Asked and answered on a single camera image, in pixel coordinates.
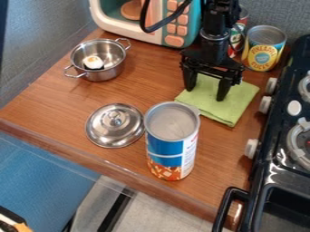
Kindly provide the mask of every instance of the stove knob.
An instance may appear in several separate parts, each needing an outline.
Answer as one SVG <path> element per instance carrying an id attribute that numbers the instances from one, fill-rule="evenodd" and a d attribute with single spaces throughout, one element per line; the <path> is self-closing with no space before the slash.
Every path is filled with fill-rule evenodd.
<path id="1" fill-rule="evenodd" d="M 302 106 L 299 101 L 293 100 L 287 105 L 287 112 L 291 116 L 297 116 L 302 110 Z"/>
<path id="2" fill-rule="evenodd" d="M 267 85 L 266 85 L 266 89 L 265 89 L 266 94 L 269 94 L 269 95 L 274 94 L 275 89 L 276 89 L 276 82 L 277 82 L 277 78 L 275 77 L 269 78 Z"/>
<path id="3" fill-rule="evenodd" d="M 258 140 L 248 140 L 245 148 L 245 156 L 249 159 L 253 159 L 255 152 L 257 151 Z"/>
<path id="4" fill-rule="evenodd" d="M 264 114 L 267 114 L 269 111 L 270 105 L 271 105 L 271 100 L 272 100 L 271 97 L 264 96 L 262 98 L 262 101 L 260 102 L 259 111 L 264 113 Z"/>

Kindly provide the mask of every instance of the oven handle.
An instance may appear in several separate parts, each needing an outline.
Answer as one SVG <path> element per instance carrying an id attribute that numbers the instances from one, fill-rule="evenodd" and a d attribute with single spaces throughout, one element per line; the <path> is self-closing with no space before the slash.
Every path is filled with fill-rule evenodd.
<path id="1" fill-rule="evenodd" d="M 212 232 L 221 232 L 228 216 L 231 203 L 234 200 L 248 202 L 248 192 L 240 188 L 230 187 L 226 190 L 222 202 L 220 203 L 216 220 L 213 224 Z"/>

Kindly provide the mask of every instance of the metal bowl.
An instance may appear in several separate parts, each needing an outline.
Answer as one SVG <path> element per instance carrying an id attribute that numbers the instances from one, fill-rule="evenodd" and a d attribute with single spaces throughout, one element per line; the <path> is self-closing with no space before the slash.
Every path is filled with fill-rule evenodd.
<path id="1" fill-rule="evenodd" d="M 131 42 L 125 38 L 114 40 L 96 39 L 77 45 L 71 53 L 71 65 L 64 68 L 64 75 L 73 78 L 83 78 L 91 82 L 103 82 L 117 77 L 124 69 L 126 51 L 131 48 Z M 104 69 L 85 69 L 82 60 L 91 55 L 99 56 L 104 62 Z M 68 71 L 73 68 L 78 75 L 71 75 Z"/>

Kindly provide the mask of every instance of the can with printed text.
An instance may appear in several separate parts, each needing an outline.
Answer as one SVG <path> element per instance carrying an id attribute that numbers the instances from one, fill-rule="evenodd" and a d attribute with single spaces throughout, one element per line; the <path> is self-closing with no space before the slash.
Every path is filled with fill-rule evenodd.
<path id="1" fill-rule="evenodd" d="M 230 44 L 228 47 L 228 56 L 230 58 L 233 58 L 237 55 L 238 51 L 242 49 L 242 46 L 244 44 L 244 36 L 242 36 L 242 33 L 244 33 L 246 26 L 247 26 L 247 20 L 248 20 L 248 10 L 243 6 L 241 7 L 241 13 L 240 13 L 240 19 L 235 24 L 234 28 L 231 29 L 230 32 Z"/>
<path id="2" fill-rule="evenodd" d="M 280 61 L 286 45 L 286 34 L 271 25 L 257 25 L 247 32 L 242 63 L 248 68 L 266 72 Z"/>
<path id="3" fill-rule="evenodd" d="M 199 134 L 199 110 L 168 101 L 145 115 L 147 163 L 159 179 L 180 180 L 194 168 Z"/>

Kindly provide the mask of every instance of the microwave button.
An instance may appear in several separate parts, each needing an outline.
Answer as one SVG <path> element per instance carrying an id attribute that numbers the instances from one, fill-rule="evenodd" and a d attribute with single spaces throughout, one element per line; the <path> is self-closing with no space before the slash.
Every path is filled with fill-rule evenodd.
<path id="1" fill-rule="evenodd" d="M 168 24 L 167 25 L 167 32 L 170 34 L 175 34 L 177 31 L 177 26 L 175 24 Z"/>
<path id="2" fill-rule="evenodd" d="M 172 15 L 172 12 L 168 12 L 168 13 L 167 13 L 167 17 L 169 17 L 170 15 Z"/>
<path id="3" fill-rule="evenodd" d="M 176 10 L 177 10 L 177 7 L 178 7 L 177 1 L 175 1 L 175 0 L 169 0 L 169 1 L 167 2 L 167 8 L 168 8 L 170 11 L 176 11 Z"/>
<path id="4" fill-rule="evenodd" d="M 186 8 L 185 8 L 185 10 L 183 11 L 183 14 L 187 14 L 188 12 L 189 12 L 189 6 L 190 5 L 188 5 Z"/>
<path id="5" fill-rule="evenodd" d="M 179 18 L 178 18 L 178 23 L 181 24 L 181 25 L 187 25 L 189 23 L 189 17 L 187 15 L 181 15 Z"/>
<path id="6" fill-rule="evenodd" d="M 165 42 L 171 46 L 181 47 L 184 44 L 184 39 L 178 36 L 168 35 Z"/>
<path id="7" fill-rule="evenodd" d="M 188 27 L 184 25 L 178 26 L 178 35 L 186 36 L 188 34 Z"/>

